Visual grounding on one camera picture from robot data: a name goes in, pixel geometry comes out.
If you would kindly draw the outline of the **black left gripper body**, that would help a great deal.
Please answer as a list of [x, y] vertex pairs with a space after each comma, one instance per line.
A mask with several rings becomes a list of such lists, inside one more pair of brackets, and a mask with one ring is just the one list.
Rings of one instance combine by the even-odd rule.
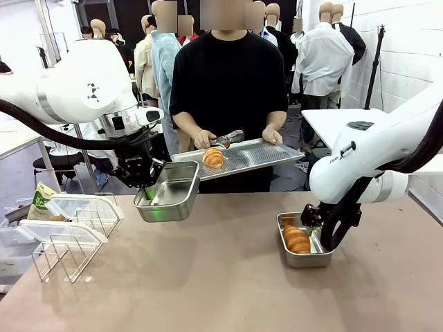
[[153, 176], [150, 156], [153, 133], [134, 133], [126, 137], [126, 145], [116, 150], [116, 176]]

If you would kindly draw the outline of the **person's right hand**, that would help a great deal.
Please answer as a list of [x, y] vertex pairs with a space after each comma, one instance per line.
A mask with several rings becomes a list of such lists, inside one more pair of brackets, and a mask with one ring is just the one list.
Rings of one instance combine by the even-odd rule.
[[198, 130], [193, 136], [194, 144], [197, 149], [210, 148], [211, 140], [216, 139], [216, 135], [207, 130]]

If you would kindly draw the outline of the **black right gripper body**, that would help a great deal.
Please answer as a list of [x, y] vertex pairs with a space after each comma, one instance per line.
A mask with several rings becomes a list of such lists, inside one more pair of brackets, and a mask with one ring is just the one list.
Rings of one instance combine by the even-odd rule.
[[307, 228], [321, 227], [323, 219], [320, 206], [314, 206], [311, 203], [306, 204], [300, 216], [301, 223]]

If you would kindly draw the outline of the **person's left hand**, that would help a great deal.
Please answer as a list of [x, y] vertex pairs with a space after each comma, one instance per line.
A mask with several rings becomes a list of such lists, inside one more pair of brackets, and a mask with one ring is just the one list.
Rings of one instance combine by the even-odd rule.
[[283, 141], [282, 136], [271, 125], [266, 126], [262, 132], [262, 137], [265, 141], [273, 145], [282, 144]]

